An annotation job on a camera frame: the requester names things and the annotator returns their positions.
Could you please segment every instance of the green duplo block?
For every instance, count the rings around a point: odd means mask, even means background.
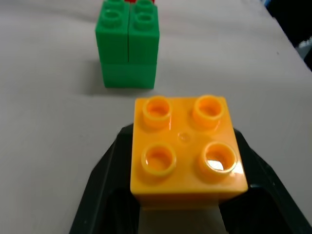
[[[153,89],[157,64],[101,64],[106,88]]]
[[[129,63],[157,63],[158,43],[157,7],[151,0],[137,0],[130,8]]]
[[[130,4],[124,0],[106,0],[97,25],[96,38],[100,62],[128,62],[128,24]]]

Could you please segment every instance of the red duplo block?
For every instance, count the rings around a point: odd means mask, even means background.
[[[130,3],[135,3],[137,0],[125,0],[125,1],[128,1],[128,2],[130,2]]]

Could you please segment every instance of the white backdrop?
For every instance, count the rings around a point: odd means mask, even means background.
[[[101,1],[0,2],[1,233],[68,233],[135,98],[158,94],[225,96],[234,126],[312,223],[312,74],[278,23],[257,0],[156,3],[156,86],[146,91],[103,87]]]

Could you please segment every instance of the black object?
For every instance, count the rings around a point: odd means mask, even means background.
[[[140,205],[130,192],[133,125],[122,128],[93,169],[70,234],[136,234]],[[219,205],[230,234],[312,234],[273,169],[235,130],[249,189]]]

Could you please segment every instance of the orange duplo block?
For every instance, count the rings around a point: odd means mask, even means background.
[[[198,209],[248,189],[223,97],[136,100],[132,194],[146,209]]]

